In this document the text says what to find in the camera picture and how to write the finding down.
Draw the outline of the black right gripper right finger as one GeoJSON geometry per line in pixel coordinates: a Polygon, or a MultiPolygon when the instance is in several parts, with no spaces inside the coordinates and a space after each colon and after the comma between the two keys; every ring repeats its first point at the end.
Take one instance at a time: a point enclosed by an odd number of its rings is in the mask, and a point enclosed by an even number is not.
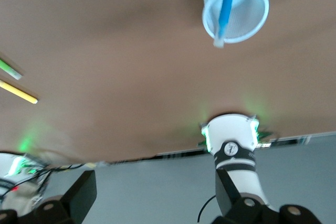
{"type": "Polygon", "coordinates": [[[213,223],[320,223],[307,208],[299,205],[283,205],[278,211],[270,209],[258,200],[243,197],[238,192],[227,171],[218,169],[215,177],[216,199],[222,215],[213,223]]]}

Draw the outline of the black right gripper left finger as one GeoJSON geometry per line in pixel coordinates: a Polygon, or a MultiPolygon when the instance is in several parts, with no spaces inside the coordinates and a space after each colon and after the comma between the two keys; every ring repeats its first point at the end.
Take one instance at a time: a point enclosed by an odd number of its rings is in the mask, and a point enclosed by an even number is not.
{"type": "Polygon", "coordinates": [[[14,209],[1,211],[1,223],[67,224],[82,223],[97,197],[96,174],[87,170],[59,200],[49,200],[19,217],[14,209]]]}

